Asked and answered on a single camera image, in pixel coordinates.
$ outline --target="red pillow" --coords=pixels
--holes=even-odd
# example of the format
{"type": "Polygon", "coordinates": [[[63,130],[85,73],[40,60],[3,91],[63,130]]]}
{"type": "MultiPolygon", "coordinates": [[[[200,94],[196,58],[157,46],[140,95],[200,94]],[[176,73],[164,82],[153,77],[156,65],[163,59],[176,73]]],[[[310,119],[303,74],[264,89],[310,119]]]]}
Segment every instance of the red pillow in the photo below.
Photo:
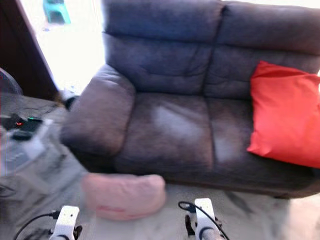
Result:
{"type": "Polygon", "coordinates": [[[320,77],[261,61],[251,77],[253,133],[247,150],[320,169],[320,77]]]}

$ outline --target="fabric upholstery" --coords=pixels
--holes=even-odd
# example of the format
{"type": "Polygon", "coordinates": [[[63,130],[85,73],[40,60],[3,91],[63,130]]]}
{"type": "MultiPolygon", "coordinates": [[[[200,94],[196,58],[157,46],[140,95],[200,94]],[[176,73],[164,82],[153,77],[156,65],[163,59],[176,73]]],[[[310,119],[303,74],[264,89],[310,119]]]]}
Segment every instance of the fabric upholstery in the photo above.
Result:
{"type": "Polygon", "coordinates": [[[320,55],[320,9],[225,3],[218,44],[320,55]]]}
{"type": "Polygon", "coordinates": [[[252,73],[263,60],[316,74],[319,9],[220,0],[101,6],[105,62],[121,75],[94,78],[61,133],[88,170],[280,197],[320,192],[311,168],[246,151],[252,73]]]}
{"type": "Polygon", "coordinates": [[[122,147],[136,91],[112,67],[104,65],[72,105],[60,138],[65,145],[103,156],[122,147]]]}
{"type": "Polygon", "coordinates": [[[251,99],[250,77],[260,60],[317,74],[320,9],[226,1],[204,94],[251,99]]]}
{"type": "Polygon", "coordinates": [[[214,98],[250,100],[250,78],[260,60],[311,74],[320,69],[318,55],[218,45],[207,72],[204,94],[214,98]]]}
{"type": "Polygon", "coordinates": [[[138,93],[115,168],[134,174],[210,171],[213,146],[203,97],[138,93]]]}
{"type": "Polygon", "coordinates": [[[220,0],[102,0],[110,35],[212,43],[224,7],[220,0]]]}
{"type": "Polygon", "coordinates": [[[312,183],[314,174],[309,167],[267,159],[246,151],[253,132],[250,101],[208,98],[207,103],[215,152],[213,172],[223,184],[294,190],[312,183]]]}
{"type": "Polygon", "coordinates": [[[107,64],[128,77],[137,91],[201,93],[210,45],[108,34],[103,39],[107,64]]]}

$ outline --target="sofa back cushion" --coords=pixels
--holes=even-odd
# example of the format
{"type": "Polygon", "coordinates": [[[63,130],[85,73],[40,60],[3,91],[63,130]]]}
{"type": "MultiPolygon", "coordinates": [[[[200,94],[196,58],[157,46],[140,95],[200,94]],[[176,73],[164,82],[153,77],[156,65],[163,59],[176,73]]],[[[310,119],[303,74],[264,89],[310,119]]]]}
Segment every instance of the sofa back cushion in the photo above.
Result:
{"type": "Polygon", "coordinates": [[[103,0],[105,61],[140,92],[200,94],[220,0],[103,0]]]}
{"type": "Polygon", "coordinates": [[[260,60],[316,74],[320,9],[226,1],[205,80],[207,97],[250,99],[260,60]]]}

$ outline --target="pink cushion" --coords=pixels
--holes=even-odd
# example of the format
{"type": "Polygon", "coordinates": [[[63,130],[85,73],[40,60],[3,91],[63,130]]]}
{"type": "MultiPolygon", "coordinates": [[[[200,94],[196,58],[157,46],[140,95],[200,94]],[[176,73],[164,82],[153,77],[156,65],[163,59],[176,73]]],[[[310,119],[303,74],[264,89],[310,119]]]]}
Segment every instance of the pink cushion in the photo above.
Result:
{"type": "Polygon", "coordinates": [[[165,181],[158,175],[89,173],[82,188],[87,206],[98,217],[112,220],[146,217],[166,201],[165,181]]]}

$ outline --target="teal object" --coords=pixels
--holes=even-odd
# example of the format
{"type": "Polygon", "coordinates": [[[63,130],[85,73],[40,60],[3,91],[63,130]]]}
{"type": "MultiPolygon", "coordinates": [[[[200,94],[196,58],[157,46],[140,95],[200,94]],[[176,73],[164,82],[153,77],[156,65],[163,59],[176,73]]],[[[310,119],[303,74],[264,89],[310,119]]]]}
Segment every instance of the teal object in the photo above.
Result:
{"type": "Polygon", "coordinates": [[[52,23],[53,14],[61,14],[65,24],[70,24],[70,17],[64,0],[43,0],[44,14],[48,23],[52,23]]]}

